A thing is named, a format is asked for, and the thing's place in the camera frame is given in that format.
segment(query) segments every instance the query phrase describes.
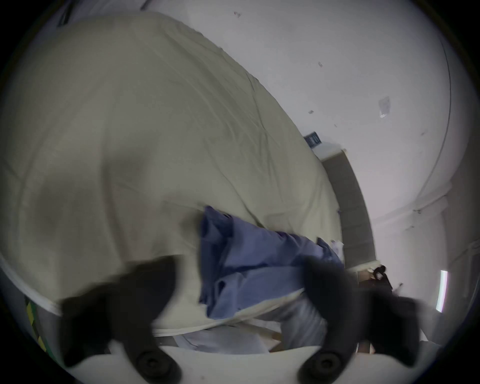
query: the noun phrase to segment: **light fixture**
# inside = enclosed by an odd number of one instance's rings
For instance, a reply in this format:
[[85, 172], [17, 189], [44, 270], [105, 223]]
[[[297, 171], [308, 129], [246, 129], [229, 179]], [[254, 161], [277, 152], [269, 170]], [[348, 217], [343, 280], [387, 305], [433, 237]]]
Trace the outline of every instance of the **light fixture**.
[[438, 291], [437, 311], [444, 309], [445, 293], [447, 290], [447, 271], [440, 271], [440, 289]]

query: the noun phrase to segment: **white wall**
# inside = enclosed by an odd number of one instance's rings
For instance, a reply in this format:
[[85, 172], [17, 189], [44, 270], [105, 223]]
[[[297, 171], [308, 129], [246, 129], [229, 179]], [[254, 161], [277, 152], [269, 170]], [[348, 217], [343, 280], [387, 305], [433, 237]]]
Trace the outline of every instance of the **white wall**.
[[[438, 32], [409, 1], [154, 0], [149, 10], [183, 21], [243, 65], [302, 134], [328, 143], [316, 153], [346, 149], [372, 219], [415, 201], [440, 151], [450, 95]], [[468, 80], [448, 55], [457, 101], [425, 193], [451, 178], [470, 129], [471, 97], [461, 97]], [[385, 96], [391, 112], [380, 118]]]
[[401, 232], [375, 233], [377, 258], [387, 267], [394, 288], [403, 283], [401, 296], [435, 307], [440, 270], [447, 268], [445, 227], [441, 215]]

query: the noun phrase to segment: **white bed sheet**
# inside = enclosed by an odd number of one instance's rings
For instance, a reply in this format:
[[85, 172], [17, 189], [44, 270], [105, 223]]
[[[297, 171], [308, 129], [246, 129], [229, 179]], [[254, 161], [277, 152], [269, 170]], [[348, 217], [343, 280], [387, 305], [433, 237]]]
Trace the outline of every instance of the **white bed sheet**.
[[156, 334], [217, 324], [198, 304], [205, 205], [341, 240], [326, 172], [275, 99], [222, 49], [158, 13], [85, 20], [38, 44], [3, 95], [0, 131], [0, 250], [53, 304], [129, 263], [175, 254], [179, 283]]

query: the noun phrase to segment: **crumpled blue fabric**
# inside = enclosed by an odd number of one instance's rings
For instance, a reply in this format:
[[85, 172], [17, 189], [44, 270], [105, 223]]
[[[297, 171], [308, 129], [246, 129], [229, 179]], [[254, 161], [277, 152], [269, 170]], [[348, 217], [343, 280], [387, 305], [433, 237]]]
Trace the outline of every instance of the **crumpled blue fabric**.
[[314, 256], [342, 265], [321, 239], [274, 232], [205, 207], [201, 223], [199, 302], [226, 319], [261, 301], [303, 288], [302, 263]]

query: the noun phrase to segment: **beige fitted sheet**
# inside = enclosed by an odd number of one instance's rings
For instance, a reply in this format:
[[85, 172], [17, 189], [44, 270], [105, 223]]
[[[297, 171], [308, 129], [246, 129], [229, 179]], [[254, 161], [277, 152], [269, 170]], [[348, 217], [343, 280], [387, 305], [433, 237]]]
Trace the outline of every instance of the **beige fitted sheet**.
[[205, 205], [341, 240], [326, 172], [275, 99], [158, 13], [82, 21], [31, 50], [2, 95], [0, 134], [0, 250], [54, 303], [175, 254], [178, 287], [156, 332], [214, 325], [198, 304]]

